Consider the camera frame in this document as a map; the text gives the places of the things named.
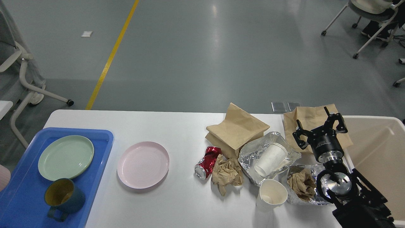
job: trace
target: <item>black shoe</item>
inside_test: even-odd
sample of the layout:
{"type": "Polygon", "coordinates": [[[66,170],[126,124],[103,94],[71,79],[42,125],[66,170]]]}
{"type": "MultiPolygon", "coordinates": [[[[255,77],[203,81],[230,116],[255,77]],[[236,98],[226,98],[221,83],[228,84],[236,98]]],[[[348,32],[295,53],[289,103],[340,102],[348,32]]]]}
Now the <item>black shoe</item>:
{"type": "Polygon", "coordinates": [[[363,29],[363,31],[361,31],[361,34],[371,38],[378,30],[379,30],[378,26],[368,26],[367,25],[363,29]]]}
{"type": "Polygon", "coordinates": [[[379,39],[384,42],[388,42],[388,38],[390,37],[390,33],[388,33],[387,30],[382,30],[376,37],[376,39],[379,39]]]}

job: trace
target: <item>mug handle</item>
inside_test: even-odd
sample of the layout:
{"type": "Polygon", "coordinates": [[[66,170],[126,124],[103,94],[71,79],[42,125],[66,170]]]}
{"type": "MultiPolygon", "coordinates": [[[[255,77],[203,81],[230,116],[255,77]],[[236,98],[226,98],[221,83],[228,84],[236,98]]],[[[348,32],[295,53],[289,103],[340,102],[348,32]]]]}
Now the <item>mug handle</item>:
{"type": "Polygon", "coordinates": [[[52,206],[49,211],[48,211],[48,217],[49,218],[53,218],[54,220],[56,220],[57,222],[63,222],[66,220],[66,218],[68,217],[68,213],[63,213],[62,216],[60,218],[57,218],[54,216],[56,211],[56,207],[52,206]]]}

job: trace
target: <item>blue tray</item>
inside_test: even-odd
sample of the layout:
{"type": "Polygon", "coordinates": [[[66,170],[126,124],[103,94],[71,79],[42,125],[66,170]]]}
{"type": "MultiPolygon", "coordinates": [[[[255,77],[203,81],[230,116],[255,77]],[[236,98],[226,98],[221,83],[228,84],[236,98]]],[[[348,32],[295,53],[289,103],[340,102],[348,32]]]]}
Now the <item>blue tray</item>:
{"type": "Polygon", "coordinates": [[[0,227],[84,227],[110,155],[113,138],[113,134],[107,130],[50,127],[39,131],[14,169],[10,183],[0,192],[0,227]],[[85,194],[84,206],[70,214],[64,222],[57,222],[47,217],[50,207],[45,203],[44,194],[52,181],[41,176],[38,160],[49,144],[69,135],[90,139],[94,145],[94,156],[89,168],[73,179],[85,194]]]}

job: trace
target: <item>green plate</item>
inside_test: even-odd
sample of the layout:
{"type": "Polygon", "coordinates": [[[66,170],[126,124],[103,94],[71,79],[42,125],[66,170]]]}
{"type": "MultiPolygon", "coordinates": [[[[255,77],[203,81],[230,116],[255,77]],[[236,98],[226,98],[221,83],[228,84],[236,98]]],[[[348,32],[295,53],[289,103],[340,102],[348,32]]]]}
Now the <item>green plate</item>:
{"type": "Polygon", "coordinates": [[[84,136],[66,136],[52,142],[38,161],[39,173],[50,181],[75,178],[93,160],[93,143],[84,136]]]}

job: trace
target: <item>white table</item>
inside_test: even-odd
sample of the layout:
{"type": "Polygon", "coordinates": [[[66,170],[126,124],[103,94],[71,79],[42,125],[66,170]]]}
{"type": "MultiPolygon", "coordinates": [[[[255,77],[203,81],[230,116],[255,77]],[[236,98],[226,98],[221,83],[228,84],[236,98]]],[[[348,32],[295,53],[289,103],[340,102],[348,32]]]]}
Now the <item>white table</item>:
{"type": "MultiPolygon", "coordinates": [[[[284,135],[282,115],[254,114],[269,124],[268,131],[284,135]]],[[[227,186],[222,197],[211,178],[200,181],[194,165],[209,146],[206,126],[218,124],[219,113],[125,112],[57,110],[44,127],[107,129],[114,143],[106,164],[87,228],[111,227],[341,227],[332,215],[334,206],[283,204],[272,213],[256,209],[258,187],[245,176],[242,186],[227,186]],[[124,186],[117,163],[131,145],[142,141],[161,144],[169,153],[166,178],[147,191],[124,186]]]]}

